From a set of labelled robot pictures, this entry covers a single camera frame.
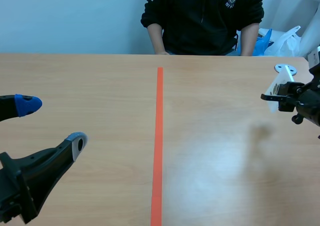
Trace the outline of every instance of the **blue fingertip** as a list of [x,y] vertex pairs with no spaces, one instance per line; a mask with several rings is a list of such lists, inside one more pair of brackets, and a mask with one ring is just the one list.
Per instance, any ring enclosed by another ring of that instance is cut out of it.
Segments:
[[16,94],[14,96],[14,100],[18,117],[24,117],[28,114],[36,112],[42,106],[42,101],[38,97],[30,97],[30,99],[25,99],[23,95]]

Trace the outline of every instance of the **black robotic arm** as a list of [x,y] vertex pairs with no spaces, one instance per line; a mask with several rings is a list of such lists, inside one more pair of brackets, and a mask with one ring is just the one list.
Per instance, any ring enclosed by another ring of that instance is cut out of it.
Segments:
[[[0,121],[29,115],[42,106],[39,98],[12,95],[0,97]],[[51,190],[76,161],[87,144],[82,133],[73,133],[60,145],[30,156],[11,159],[0,154],[0,222],[21,215],[25,223],[38,216]]]

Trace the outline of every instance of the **black hoodie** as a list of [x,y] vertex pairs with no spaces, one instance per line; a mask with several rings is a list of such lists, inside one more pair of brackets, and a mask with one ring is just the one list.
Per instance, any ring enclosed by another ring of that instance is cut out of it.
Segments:
[[237,30],[263,17],[262,0],[147,0],[141,23],[162,26],[167,51],[225,55],[237,43]]

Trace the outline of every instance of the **wooden table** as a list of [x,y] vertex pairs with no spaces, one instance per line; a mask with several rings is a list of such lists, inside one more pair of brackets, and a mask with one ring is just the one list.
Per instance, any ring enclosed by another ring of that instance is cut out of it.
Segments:
[[0,55],[0,95],[43,100],[0,124],[0,152],[24,157],[89,136],[30,225],[150,225],[157,67],[163,225],[319,225],[320,129],[260,99],[278,63],[294,65],[296,81],[312,78],[300,58]]

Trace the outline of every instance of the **red tape strip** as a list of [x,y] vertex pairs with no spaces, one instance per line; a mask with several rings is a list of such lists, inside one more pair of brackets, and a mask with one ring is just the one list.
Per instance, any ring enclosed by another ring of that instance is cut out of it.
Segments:
[[164,69],[158,68],[156,83],[153,182],[151,198],[151,226],[162,226],[162,169],[164,130]]

